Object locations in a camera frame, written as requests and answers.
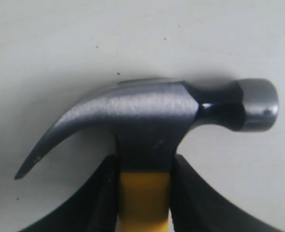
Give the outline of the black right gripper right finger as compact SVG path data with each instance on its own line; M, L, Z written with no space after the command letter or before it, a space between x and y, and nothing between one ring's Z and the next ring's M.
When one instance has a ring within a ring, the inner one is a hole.
M170 211L176 232L277 232L213 189L176 155L171 170Z

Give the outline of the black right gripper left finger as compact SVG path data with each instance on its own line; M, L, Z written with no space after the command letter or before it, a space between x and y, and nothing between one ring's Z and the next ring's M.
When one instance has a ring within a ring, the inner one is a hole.
M119 161L107 156L65 203L25 232L114 232L118 213Z

